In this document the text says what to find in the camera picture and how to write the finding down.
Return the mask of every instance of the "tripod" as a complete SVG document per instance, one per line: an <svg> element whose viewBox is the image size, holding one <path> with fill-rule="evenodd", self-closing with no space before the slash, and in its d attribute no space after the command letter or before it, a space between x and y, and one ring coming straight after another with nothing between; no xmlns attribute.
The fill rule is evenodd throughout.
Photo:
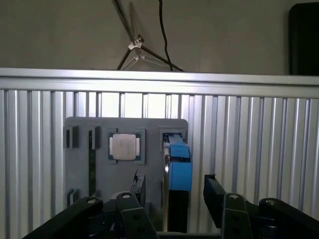
<svg viewBox="0 0 319 239"><path fill-rule="evenodd" d="M163 67L168 67L169 65L176 69L177 71L184 71L182 68L174 65L174 64L170 64L165 58L161 57L160 55L156 54L155 52L149 50L147 47L143 46L143 42L144 39L141 35L137 35L135 36L135 26L133 24L133 21L131 20L132 23L132 28L130 27L127 17L124 13L123 10L123 6L120 2L120 0L112 0L113 5L116 9L117 14L120 17L120 20L129 36L129 39L131 41L131 43L129 44L121 62L119 63L117 70L130 70L138 61L143 60L143 61L147 61L150 62L152 64L156 64L159 66L163 66ZM136 52L136 56L134 56L124 67L124 63L126 62L127 58L129 57L130 53L135 50ZM142 51L147 52L148 54L150 54L151 56L146 56L143 54Z"/></svg>

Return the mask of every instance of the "metal bar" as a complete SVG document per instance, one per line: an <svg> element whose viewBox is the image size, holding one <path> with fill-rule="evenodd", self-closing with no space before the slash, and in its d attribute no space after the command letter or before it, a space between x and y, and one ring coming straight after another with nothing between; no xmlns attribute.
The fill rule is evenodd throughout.
<svg viewBox="0 0 319 239"><path fill-rule="evenodd" d="M119 66L117 67L117 70L120 70L123 66L123 64L125 63L126 59L128 58L128 56L130 55L131 50L129 48L127 48L121 62L119 63Z"/></svg>
<svg viewBox="0 0 319 239"><path fill-rule="evenodd" d="M319 98L317 87L293 87L275 85L241 85L229 83L167 82L152 80L72 80L63 79L0 79L3 90L51 90L89 92L127 92L159 94L196 94L222 96Z"/></svg>
<svg viewBox="0 0 319 239"><path fill-rule="evenodd" d="M5 141L5 100L4 100L4 91L0 91L0 131L2 134L0 135L0 148L5 149L6 141ZM7 184L7 173L5 171L7 161L5 159L5 150L0 151L0 238L6 238L6 225L7 225L7 219L6 219L6 184Z"/></svg>
<svg viewBox="0 0 319 239"><path fill-rule="evenodd" d="M183 82L219 82L261 85L289 86L319 86L319 77L310 76L267 76L267 75L235 75L213 73L177 73L177 72L126 72L102 70L53 70L27 68L0 68L0 78L17 77L34 78L44 82L44 79L118 79L118 80L149 80L149 81L183 81Z"/></svg>
<svg viewBox="0 0 319 239"><path fill-rule="evenodd" d="M123 24L128 36L129 36L130 41L134 43L135 39L134 39L134 36L133 36L132 31L130 29L129 22L128 22L126 16L125 16L125 13L124 13L124 10L123 10L123 6L122 6L121 2L119 0L113 0L112 2L113 2L115 10L116 10L117 14L119 15L120 20L121 20L121 22L122 22L122 24Z"/></svg>
<svg viewBox="0 0 319 239"><path fill-rule="evenodd" d="M162 186L162 208L163 208L163 232L168 230L168 202L169 202L169 151L164 149L164 178Z"/></svg>
<svg viewBox="0 0 319 239"><path fill-rule="evenodd" d="M156 62L154 62L154 61L150 61L150 60L147 60L147 59L143 59L143 60L146 61L146 62L150 62L150 63L152 63L152 64L154 64L154 65L158 65L158 66L162 66L162 67L168 68L168 66L162 65L162 64L160 64L160 63L156 63Z"/></svg>
<svg viewBox="0 0 319 239"><path fill-rule="evenodd" d="M27 91L19 92L18 110L18 143L19 143L19 193L20 198L20 237L27 235L29 231L29 202L28 202L28 99Z"/></svg>
<svg viewBox="0 0 319 239"><path fill-rule="evenodd" d="M165 58L162 58L160 55L157 55L155 52L149 50L147 47L145 47L145 46L142 45L142 46L141 46L141 49L144 50L144 51L146 51L148 54L150 54L150 55L156 57L157 59L159 59L159 60L161 60L162 62L164 62L164 63L166 63L166 64L169 65L169 62L168 62ZM174 65L174 64L171 64L171 66L172 66L174 69L178 70L178 71L184 71L182 68L179 68L178 66L176 66L176 65Z"/></svg>

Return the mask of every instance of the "black plastic part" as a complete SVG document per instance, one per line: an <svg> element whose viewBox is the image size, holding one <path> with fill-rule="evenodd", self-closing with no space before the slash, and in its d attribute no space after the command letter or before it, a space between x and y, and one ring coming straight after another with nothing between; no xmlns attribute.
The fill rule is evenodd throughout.
<svg viewBox="0 0 319 239"><path fill-rule="evenodd" d="M188 191L169 191L168 231L187 232Z"/></svg>
<svg viewBox="0 0 319 239"><path fill-rule="evenodd" d="M82 198L23 239L83 238L88 235L88 217L101 213L102 207L103 201L100 198Z"/></svg>
<svg viewBox="0 0 319 239"><path fill-rule="evenodd" d="M79 127L64 129L64 148L77 148L79 146Z"/></svg>
<svg viewBox="0 0 319 239"><path fill-rule="evenodd" d="M319 2L294 5L289 12L289 73L319 75Z"/></svg>
<svg viewBox="0 0 319 239"><path fill-rule="evenodd" d="M226 194L223 187L216 180L215 174L205 175L204 200L217 228L221 228L223 201Z"/></svg>
<svg viewBox="0 0 319 239"><path fill-rule="evenodd" d="M96 130L89 130L89 196L96 193Z"/></svg>
<svg viewBox="0 0 319 239"><path fill-rule="evenodd" d="M146 177L145 175L134 175L134 181L131 192L135 194L141 207L145 206L146 202Z"/></svg>
<svg viewBox="0 0 319 239"><path fill-rule="evenodd" d="M319 238L319 222L289 204L275 198L265 198L259 202L259 208L262 214L278 222L282 236Z"/></svg>
<svg viewBox="0 0 319 239"><path fill-rule="evenodd" d="M141 208L134 193L125 192L116 197L122 215L126 239L157 239L158 235L144 208Z"/></svg>
<svg viewBox="0 0 319 239"><path fill-rule="evenodd" d="M246 212L245 199L239 194L229 193L224 197L221 238L253 238L249 215Z"/></svg>

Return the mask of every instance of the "gray mounting plate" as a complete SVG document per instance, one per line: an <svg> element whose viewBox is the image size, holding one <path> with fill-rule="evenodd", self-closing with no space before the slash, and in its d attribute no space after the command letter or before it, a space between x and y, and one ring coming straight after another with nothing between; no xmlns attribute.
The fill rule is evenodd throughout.
<svg viewBox="0 0 319 239"><path fill-rule="evenodd" d="M116 192L129 191L133 177L146 176L146 201L151 210L161 211L164 175L162 135L180 133L187 143L187 121L183 119L130 119L71 117L65 120L66 192L78 190L79 198L89 194L89 131L93 130L96 154L96 196L105 202ZM140 161L109 159L109 133L141 133Z"/></svg>

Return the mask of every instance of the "screw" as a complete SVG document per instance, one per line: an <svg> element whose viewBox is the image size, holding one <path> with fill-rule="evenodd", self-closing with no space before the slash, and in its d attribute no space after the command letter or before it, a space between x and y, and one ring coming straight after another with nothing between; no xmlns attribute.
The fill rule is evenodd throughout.
<svg viewBox="0 0 319 239"><path fill-rule="evenodd" d="M267 200L266 203L270 204L271 206L275 205L275 201L274 200Z"/></svg>
<svg viewBox="0 0 319 239"><path fill-rule="evenodd" d="M89 199L88 201L87 201L87 203L95 203L96 202L96 199Z"/></svg>
<svg viewBox="0 0 319 239"><path fill-rule="evenodd" d="M232 194L232 195L230 195L229 197L230 197L230 198L233 198L233 199L237 199L237 198L238 198L238 196L235 195L235 194Z"/></svg>

